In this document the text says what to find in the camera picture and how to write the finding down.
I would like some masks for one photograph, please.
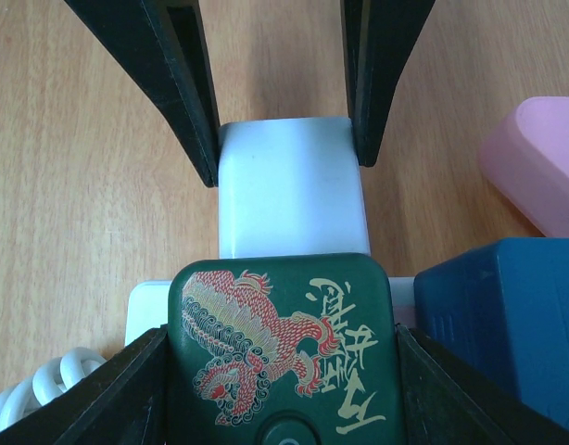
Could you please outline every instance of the green tin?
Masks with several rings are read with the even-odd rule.
[[[367,256],[192,264],[169,336],[169,443],[405,442],[389,282]]]

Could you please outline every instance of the blue container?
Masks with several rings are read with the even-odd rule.
[[[419,327],[569,429],[569,239],[508,238],[419,273]]]

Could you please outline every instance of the wooden table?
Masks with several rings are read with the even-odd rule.
[[[338,1],[202,7],[222,122],[346,114]],[[475,158],[533,95],[569,95],[569,0],[437,0],[363,172],[391,275],[537,235]],[[216,201],[62,1],[0,0],[0,389],[74,346],[118,351],[134,286],[216,257]]]

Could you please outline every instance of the white coiled cable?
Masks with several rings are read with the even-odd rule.
[[[93,350],[74,348],[0,393],[0,432],[74,387],[106,362]]]

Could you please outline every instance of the pink box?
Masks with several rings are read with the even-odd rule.
[[[569,97],[532,97],[482,145],[484,175],[546,236],[569,237]]]

